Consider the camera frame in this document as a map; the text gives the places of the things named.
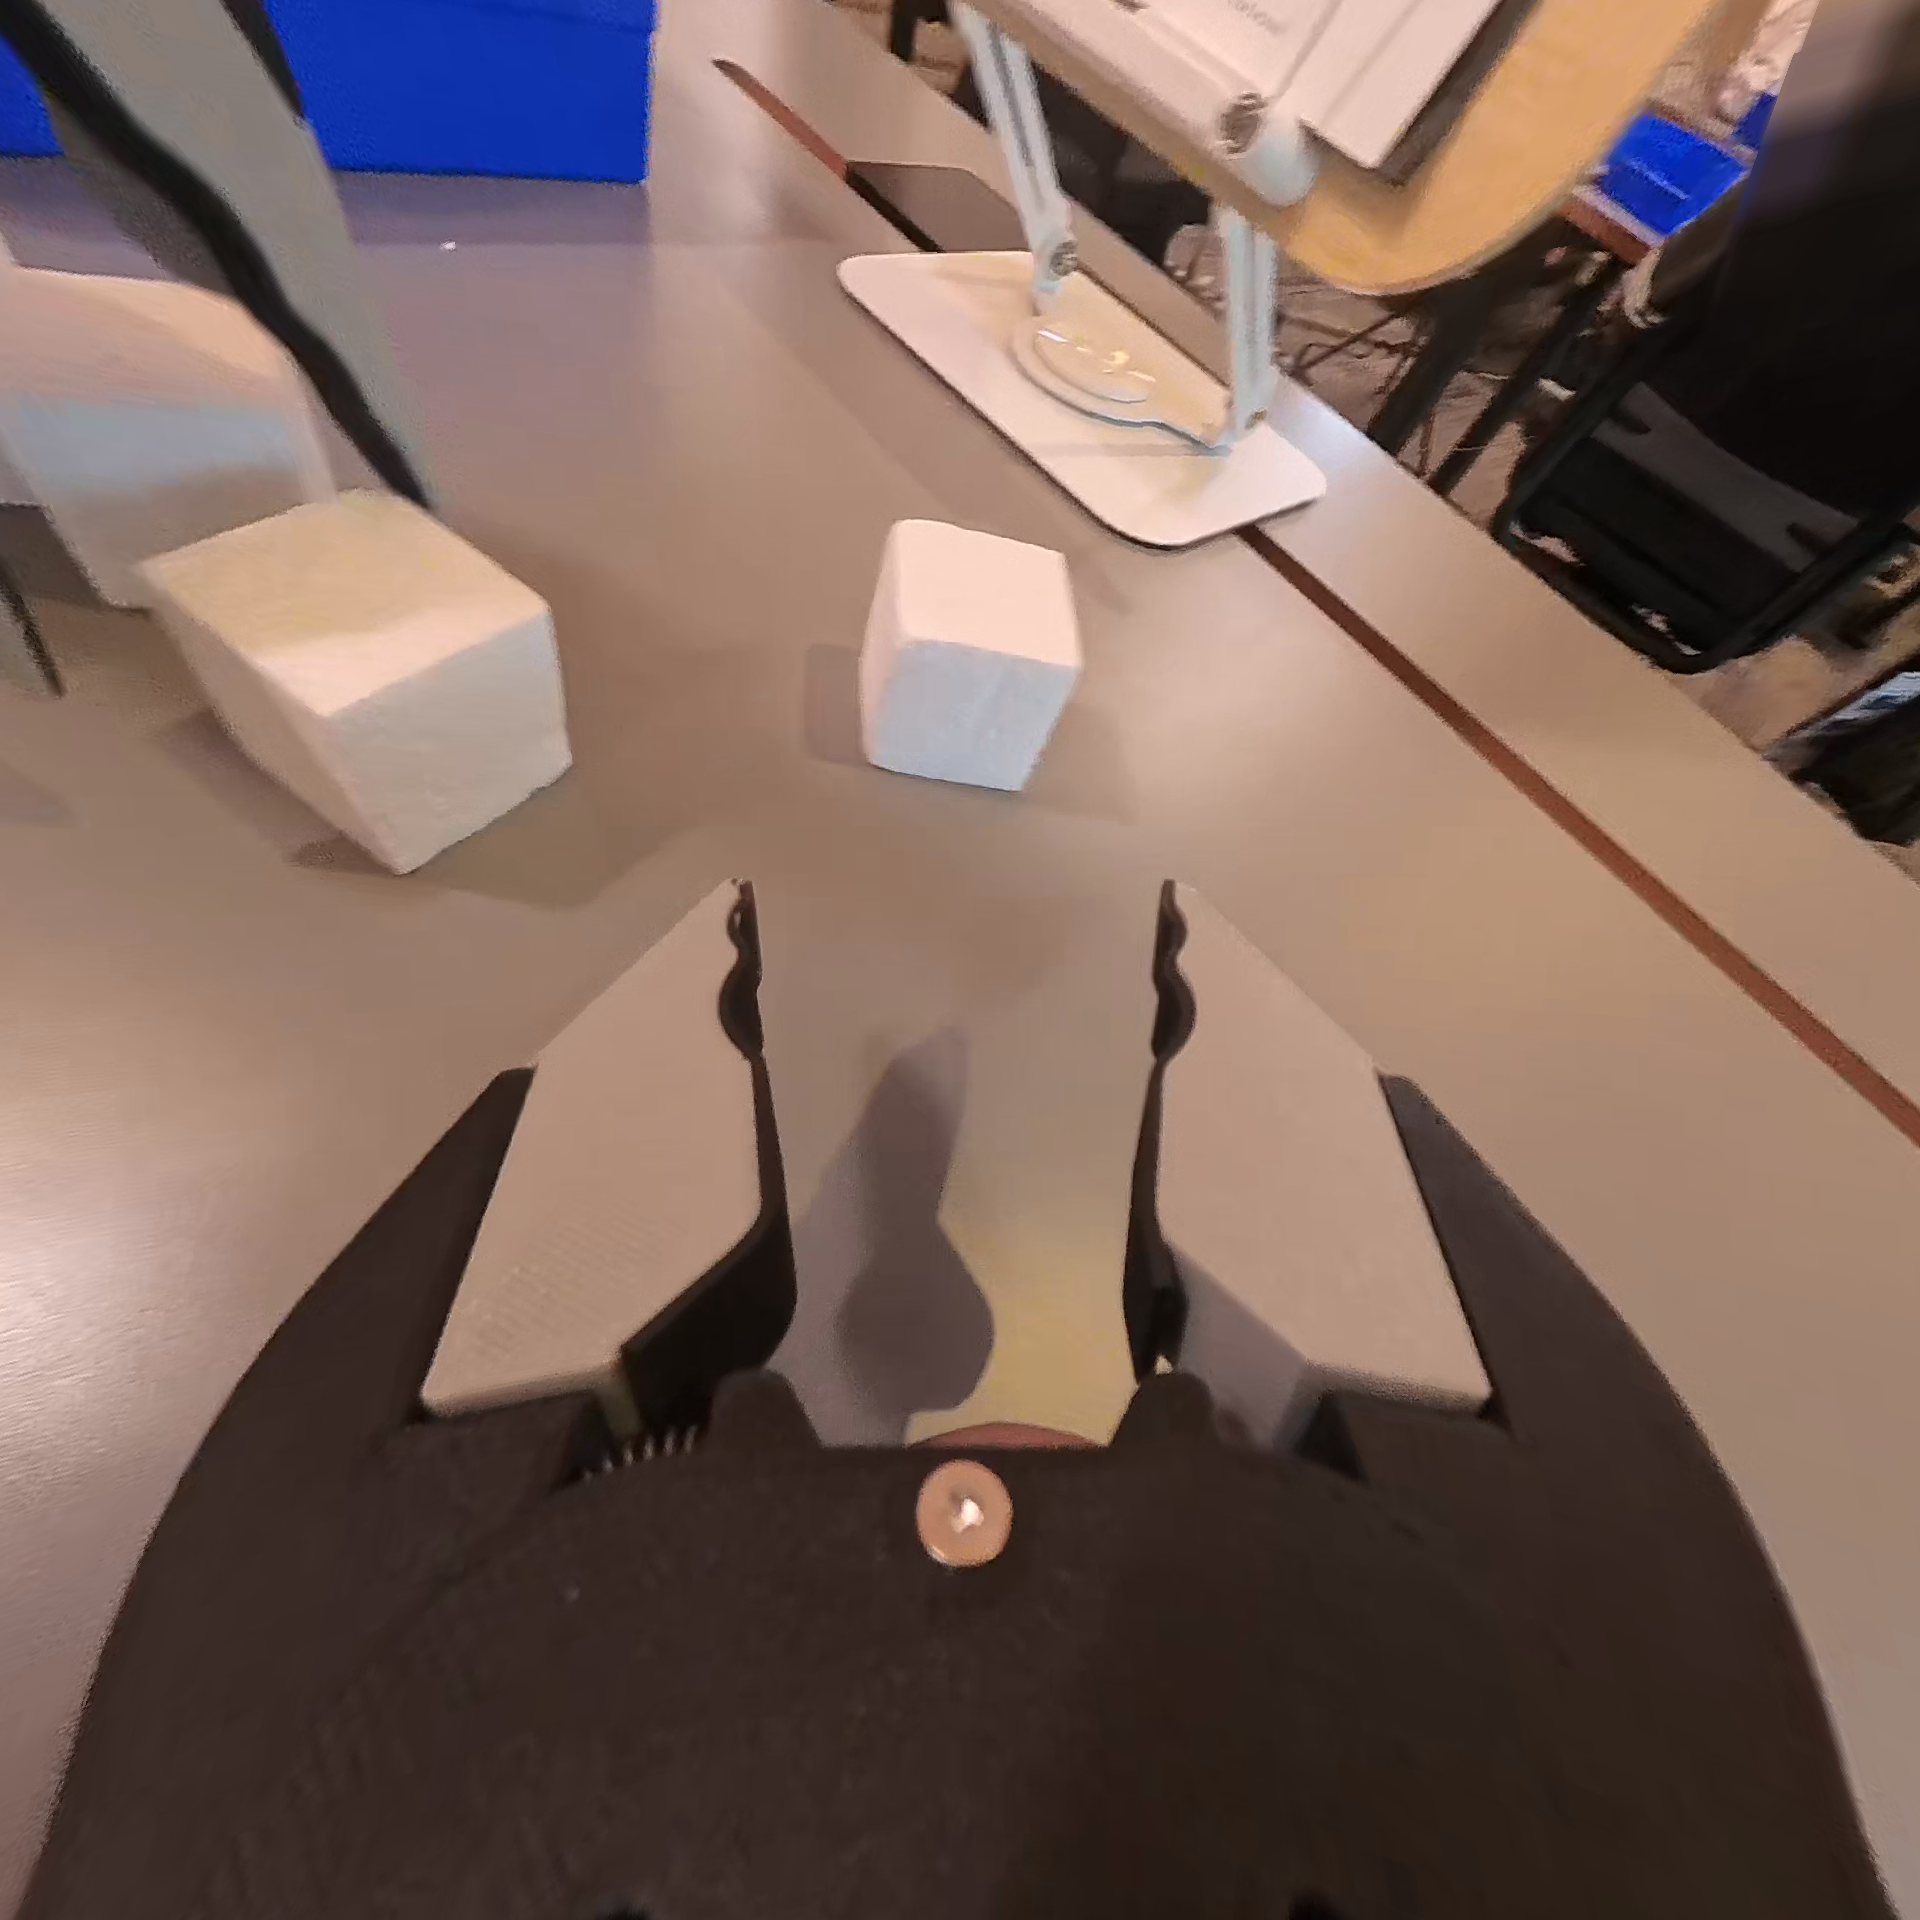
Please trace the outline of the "printed instruction sheet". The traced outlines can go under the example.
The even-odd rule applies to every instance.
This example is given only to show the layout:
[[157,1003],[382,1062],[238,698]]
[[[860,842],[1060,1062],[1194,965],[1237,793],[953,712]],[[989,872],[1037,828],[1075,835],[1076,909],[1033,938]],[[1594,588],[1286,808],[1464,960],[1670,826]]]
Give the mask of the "printed instruction sheet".
[[1305,130],[1376,169],[1498,18],[1493,2],[1155,2],[1142,24],[1195,61],[1219,148]]

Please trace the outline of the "white-based document stand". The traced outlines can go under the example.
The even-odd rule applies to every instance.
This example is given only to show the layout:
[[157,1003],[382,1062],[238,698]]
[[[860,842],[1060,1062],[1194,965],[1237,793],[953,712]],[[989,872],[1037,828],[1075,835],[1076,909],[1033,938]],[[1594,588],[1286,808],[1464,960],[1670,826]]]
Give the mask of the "white-based document stand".
[[[1701,32],[1740,42],[1762,5],[1498,5],[1402,144],[1362,168],[1305,130],[1246,156],[1205,123],[1195,61],[1155,2],[950,5],[1014,189],[1013,251],[850,256],[845,293],[1101,526],[1189,548],[1329,492],[1270,424],[1280,260],[1361,293],[1420,293],[1556,213]],[[1227,371],[1201,369],[1081,266],[1037,70],[1212,203]]]

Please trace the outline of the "white foam cube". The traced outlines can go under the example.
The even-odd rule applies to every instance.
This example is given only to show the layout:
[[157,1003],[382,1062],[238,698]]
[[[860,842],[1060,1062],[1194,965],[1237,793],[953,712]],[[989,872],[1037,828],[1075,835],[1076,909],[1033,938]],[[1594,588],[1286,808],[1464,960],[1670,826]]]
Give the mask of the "white foam cube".
[[1060,550],[939,518],[896,521],[857,661],[866,762],[1020,793],[1084,667]]
[[289,353],[162,278],[5,268],[2,450],[112,608],[152,603],[147,560],[339,494]]
[[138,573],[230,744],[386,873],[572,765],[546,601],[403,496],[349,489]]

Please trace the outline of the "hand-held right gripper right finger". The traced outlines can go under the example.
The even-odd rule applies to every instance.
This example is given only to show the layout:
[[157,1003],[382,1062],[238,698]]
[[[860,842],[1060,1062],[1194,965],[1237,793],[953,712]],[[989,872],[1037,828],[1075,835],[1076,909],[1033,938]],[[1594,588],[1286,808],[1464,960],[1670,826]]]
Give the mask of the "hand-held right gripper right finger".
[[1137,1381],[1229,1424],[1330,1392],[1475,1417],[1491,1378],[1388,1085],[1194,888],[1158,890],[1120,1309]]

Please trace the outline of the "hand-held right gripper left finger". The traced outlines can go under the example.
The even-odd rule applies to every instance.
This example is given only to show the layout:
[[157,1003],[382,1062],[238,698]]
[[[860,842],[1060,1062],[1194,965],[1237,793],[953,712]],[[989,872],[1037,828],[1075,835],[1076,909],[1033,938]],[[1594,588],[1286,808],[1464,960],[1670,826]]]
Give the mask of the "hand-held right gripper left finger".
[[724,880],[538,1057],[422,1406],[705,1420],[797,1305],[753,888]]

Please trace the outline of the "blue plastic bin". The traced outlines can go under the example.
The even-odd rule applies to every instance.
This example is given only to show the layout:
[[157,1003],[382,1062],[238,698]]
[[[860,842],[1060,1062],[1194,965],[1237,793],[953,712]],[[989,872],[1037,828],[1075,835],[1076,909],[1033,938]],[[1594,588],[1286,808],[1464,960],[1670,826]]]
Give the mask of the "blue plastic bin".
[[[262,5],[337,172],[636,182],[649,163],[658,5]],[[51,117],[5,5],[5,153]]]
[[1644,112],[1584,188],[1587,198],[1651,248],[1661,244],[1744,182],[1776,104],[1776,93],[1757,96],[1731,136],[1701,136]]

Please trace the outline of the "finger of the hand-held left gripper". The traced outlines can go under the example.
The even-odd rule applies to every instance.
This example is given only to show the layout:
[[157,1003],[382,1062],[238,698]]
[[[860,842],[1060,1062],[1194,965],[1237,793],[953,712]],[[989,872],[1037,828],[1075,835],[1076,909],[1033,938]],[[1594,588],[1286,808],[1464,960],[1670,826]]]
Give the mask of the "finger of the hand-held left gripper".
[[437,508],[394,347],[262,5],[25,2],[66,160],[169,275],[233,299],[389,492]]
[[2,654],[5,678],[22,688],[61,700],[64,677],[53,658],[25,585],[19,578],[16,537],[28,531],[33,510],[6,500],[2,506]]

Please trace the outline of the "black office chair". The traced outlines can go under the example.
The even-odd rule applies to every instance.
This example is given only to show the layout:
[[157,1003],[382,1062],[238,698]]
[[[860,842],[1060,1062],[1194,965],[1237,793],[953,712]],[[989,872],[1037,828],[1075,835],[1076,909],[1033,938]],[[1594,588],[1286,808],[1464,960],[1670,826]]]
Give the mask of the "black office chair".
[[1518,462],[1491,537],[1675,677],[1766,652],[1916,548],[1916,299],[1731,273],[1622,346]]

